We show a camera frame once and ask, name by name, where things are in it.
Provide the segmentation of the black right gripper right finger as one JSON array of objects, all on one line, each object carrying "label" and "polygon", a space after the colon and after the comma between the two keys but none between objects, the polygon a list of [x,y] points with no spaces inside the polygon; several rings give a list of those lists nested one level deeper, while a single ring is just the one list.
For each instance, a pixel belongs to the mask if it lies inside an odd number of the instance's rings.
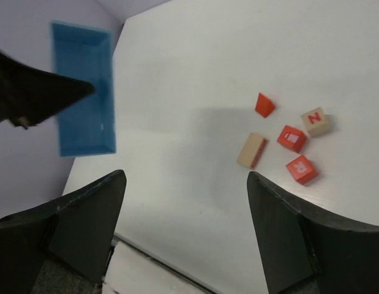
[{"label": "black right gripper right finger", "polygon": [[269,293],[307,281],[320,293],[379,293],[379,226],[320,208],[255,171],[247,193]]}]

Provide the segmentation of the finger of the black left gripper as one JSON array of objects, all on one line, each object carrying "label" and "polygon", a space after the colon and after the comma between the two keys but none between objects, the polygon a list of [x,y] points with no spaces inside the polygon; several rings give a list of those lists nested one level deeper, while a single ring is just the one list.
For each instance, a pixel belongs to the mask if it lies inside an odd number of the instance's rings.
[{"label": "finger of the black left gripper", "polygon": [[90,82],[29,67],[0,51],[0,123],[28,129],[93,93]]}]

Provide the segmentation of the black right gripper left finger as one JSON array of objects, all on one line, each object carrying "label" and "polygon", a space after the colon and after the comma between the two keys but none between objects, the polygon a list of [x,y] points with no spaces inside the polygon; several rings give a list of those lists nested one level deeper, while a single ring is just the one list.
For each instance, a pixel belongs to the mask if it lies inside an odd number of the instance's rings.
[{"label": "black right gripper left finger", "polygon": [[0,293],[31,293],[46,260],[100,285],[127,178],[115,170],[50,202],[0,219]]}]

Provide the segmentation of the blue plastic bin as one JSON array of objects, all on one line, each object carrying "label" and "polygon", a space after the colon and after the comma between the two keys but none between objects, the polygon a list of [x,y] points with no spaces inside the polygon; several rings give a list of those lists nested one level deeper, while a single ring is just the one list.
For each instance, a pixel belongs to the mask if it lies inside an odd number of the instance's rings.
[{"label": "blue plastic bin", "polygon": [[53,66],[71,79],[77,100],[57,114],[62,157],[116,152],[111,32],[55,21],[51,24]]}]

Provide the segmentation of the red R cube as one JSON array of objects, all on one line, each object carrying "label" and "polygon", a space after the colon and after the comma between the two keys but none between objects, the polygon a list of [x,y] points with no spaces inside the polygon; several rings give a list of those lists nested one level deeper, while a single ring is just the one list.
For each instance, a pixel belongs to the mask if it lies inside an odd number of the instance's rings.
[{"label": "red R cube", "polygon": [[304,155],[286,164],[286,168],[293,179],[301,185],[308,184],[319,175],[318,170]]}]

